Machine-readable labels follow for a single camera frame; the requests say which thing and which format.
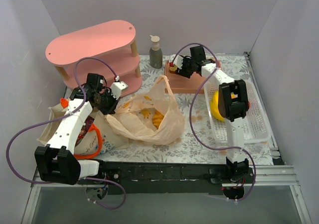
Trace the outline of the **white plastic basket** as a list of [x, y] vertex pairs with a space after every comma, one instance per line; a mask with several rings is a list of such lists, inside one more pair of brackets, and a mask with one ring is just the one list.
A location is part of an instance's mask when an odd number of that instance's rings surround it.
[[[260, 143], [268, 141], [271, 137], [270, 125], [267, 120], [266, 114], [263, 110], [262, 104], [259, 100], [258, 93], [254, 84], [245, 80], [248, 101], [250, 103], [249, 110], [243, 123], [244, 143]], [[223, 121], [217, 120], [212, 114], [210, 109], [210, 101], [216, 92], [216, 88], [208, 81], [203, 86], [206, 106], [209, 113], [209, 122], [211, 125], [212, 136], [217, 143], [227, 143], [227, 130], [226, 124]]]

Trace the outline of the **pink three-tier shelf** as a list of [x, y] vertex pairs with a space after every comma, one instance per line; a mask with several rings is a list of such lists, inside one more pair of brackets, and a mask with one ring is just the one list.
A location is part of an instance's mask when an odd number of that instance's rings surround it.
[[123, 96], [142, 85], [136, 29], [124, 20], [61, 35], [48, 44], [45, 55], [70, 89], [77, 87], [77, 82], [85, 83], [89, 73], [104, 76], [108, 86], [119, 76], [128, 85]]

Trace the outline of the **orange fruit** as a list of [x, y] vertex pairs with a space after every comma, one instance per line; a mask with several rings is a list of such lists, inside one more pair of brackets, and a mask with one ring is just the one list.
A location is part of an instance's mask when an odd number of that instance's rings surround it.
[[234, 94], [234, 93], [231, 93], [231, 99], [237, 99], [238, 98], [238, 95], [237, 94]]

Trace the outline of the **terracotta plastic tray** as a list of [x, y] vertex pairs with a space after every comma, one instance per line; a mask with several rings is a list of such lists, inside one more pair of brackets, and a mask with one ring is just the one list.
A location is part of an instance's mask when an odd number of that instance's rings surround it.
[[[208, 63], [212, 63], [213, 67], [215, 66], [219, 68], [221, 67], [220, 62], [219, 61], [216, 62], [214, 59], [205, 59], [205, 60], [199, 60], [199, 61], [196, 61], [194, 58], [191, 58], [191, 59], [197, 63], [197, 71], [200, 71], [200, 68], [202, 65], [206, 65]], [[176, 73], [172, 74], [169, 72], [168, 65], [169, 65], [169, 62], [167, 60], [165, 64], [164, 74], [167, 76], [171, 91], [174, 94], [181, 94], [181, 93], [195, 94], [197, 89], [205, 80], [205, 78], [200, 76], [200, 74], [197, 73], [197, 71], [192, 74], [190, 79], [177, 75]]]

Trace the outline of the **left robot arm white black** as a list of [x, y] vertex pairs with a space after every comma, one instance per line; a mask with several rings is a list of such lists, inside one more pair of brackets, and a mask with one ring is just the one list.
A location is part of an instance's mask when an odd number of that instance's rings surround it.
[[70, 96], [65, 117], [45, 146], [36, 148], [34, 156], [42, 181], [74, 185], [89, 177], [95, 184], [105, 181], [106, 172], [94, 154], [75, 154], [75, 146], [82, 127], [93, 108], [111, 114], [114, 112], [122, 91], [128, 86], [115, 77], [110, 87], [102, 75], [89, 73], [86, 83], [79, 84]]

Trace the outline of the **beige canvas tote bag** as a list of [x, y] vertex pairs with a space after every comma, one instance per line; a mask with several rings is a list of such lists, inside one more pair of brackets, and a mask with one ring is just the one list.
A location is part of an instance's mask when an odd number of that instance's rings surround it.
[[[65, 146], [77, 159], [95, 158], [109, 150], [127, 147], [128, 139], [115, 134], [102, 112], [88, 102], [77, 112], [74, 111], [82, 101], [61, 99], [60, 104], [50, 107], [50, 120], [67, 114], [69, 117], [49, 123], [37, 141], [43, 145], [49, 144], [53, 148]], [[94, 122], [80, 144], [75, 146], [82, 125], [89, 116], [94, 118]]]

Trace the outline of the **brown cracker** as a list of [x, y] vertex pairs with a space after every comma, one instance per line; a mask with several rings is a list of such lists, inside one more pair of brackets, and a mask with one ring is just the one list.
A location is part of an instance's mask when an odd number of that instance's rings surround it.
[[172, 74], [175, 74], [177, 70], [177, 66], [176, 65], [170, 65], [169, 66], [169, 72]]

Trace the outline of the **croissant bread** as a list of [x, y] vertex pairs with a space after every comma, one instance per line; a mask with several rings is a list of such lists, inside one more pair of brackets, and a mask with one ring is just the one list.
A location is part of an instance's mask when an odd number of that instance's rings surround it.
[[152, 117], [152, 124], [154, 125], [154, 127], [159, 129], [159, 126], [160, 126], [163, 118], [164, 118], [164, 115], [161, 112], [159, 112], [158, 110], [155, 110], [155, 114]]

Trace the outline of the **black mounting base rail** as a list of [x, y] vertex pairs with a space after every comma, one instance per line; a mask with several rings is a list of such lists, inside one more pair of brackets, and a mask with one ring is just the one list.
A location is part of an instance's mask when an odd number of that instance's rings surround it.
[[38, 169], [45, 182], [95, 185], [98, 197], [106, 194], [227, 194], [244, 196], [244, 185], [253, 184], [255, 174], [243, 164], [128, 163], [80, 160], [59, 165], [52, 160]]

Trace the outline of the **yellow banana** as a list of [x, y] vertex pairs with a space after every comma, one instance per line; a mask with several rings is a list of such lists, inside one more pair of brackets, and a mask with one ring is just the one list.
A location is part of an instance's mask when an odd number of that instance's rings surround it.
[[219, 109], [218, 109], [218, 96], [219, 95], [219, 92], [216, 91], [214, 94], [213, 94], [213, 97], [210, 101], [210, 111], [211, 111], [211, 114], [219, 121], [224, 121], [224, 118], [221, 116], [220, 112], [219, 112]]

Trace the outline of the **snack packets in tote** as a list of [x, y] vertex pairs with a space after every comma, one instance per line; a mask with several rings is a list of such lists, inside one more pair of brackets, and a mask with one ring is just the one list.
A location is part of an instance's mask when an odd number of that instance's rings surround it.
[[90, 116], [88, 118], [86, 118], [86, 120], [85, 120], [85, 122], [82, 125], [82, 128], [80, 130], [80, 133], [77, 137], [75, 146], [80, 144], [80, 142], [82, 141], [82, 139], [84, 138], [84, 136], [86, 135], [88, 130], [90, 129], [91, 125], [93, 124], [93, 122], [94, 122], [94, 118], [92, 118]]

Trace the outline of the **floral table mat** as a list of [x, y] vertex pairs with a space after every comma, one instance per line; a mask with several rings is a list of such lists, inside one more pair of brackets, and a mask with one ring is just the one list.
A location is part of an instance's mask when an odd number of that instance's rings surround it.
[[[216, 55], [221, 63], [222, 70], [235, 79], [251, 80], [249, 69], [243, 55]], [[149, 56], [140, 56], [140, 70], [142, 86], [135, 93], [120, 100], [120, 105], [130, 97], [147, 92], [162, 69], [155, 69], [149, 65]], [[224, 164], [226, 150], [213, 151], [202, 146], [194, 138], [189, 126], [189, 106], [193, 94], [175, 94], [176, 101], [185, 117], [185, 128], [182, 136], [168, 145], [157, 145], [129, 139], [129, 144], [123, 149], [112, 149], [97, 156], [104, 161], [115, 162], [160, 162], [160, 163], [198, 163], [198, 164]], [[211, 135], [208, 110], [204, 94], [196, 97], [192, 110], [192, 124], [196, 135], [202, 142], [211, 147], [217, 147]], [[245, 144], [245, 149], [252, 155], [256, 165], [273, 165], [269, 144]]]

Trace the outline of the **orange plastic grocery bag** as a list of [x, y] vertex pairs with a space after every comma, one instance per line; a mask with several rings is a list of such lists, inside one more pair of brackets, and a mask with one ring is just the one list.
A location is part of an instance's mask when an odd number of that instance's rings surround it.
[[[159, 129], [152, 124], [155, 110], [164, 115]], [[165, 75], [158, 76], [148, 92], [131, 97], [116, 108], [115, 114], [105, 115], [105, 118], [116, 134], [159, 145], [179, 138], [185, 125], [184, 115]]]

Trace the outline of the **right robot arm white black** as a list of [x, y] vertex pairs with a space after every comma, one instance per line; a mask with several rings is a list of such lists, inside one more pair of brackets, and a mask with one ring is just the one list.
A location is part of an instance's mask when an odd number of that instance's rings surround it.
[[219, 61], [214, 53], [213, 59], [206, 58], [206, 46], [192, 43], [189, 56], [175, 54], [169, 66], [176, 68], [175, 74], [190, 78], [193, 73], [204, 77], [205, 80], [197, 89], [206, 82], [210, 82], [218, 89], [217, 108], [224, 118], [227, 131], [227, 146], [212, 148], [211, 150], [226, 150], [226, 171], [220, 178], [227, 179], [231, 183], [239, 182], [249, 172], [249, 161], [244, 150], [243, 123], [249, 110], [246, 83], [243, 80], [235, 80], [221, 70]]

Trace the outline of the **grey pump soap bottle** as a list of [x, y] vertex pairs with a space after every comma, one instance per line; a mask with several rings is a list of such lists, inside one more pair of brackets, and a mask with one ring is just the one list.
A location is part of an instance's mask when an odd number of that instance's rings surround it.
[[149, 51], [150, 65], [153, 68], [160, 69], [162, 67], [162, 50], [160, 48], [160, 38], [150, 35], [152, 46]]

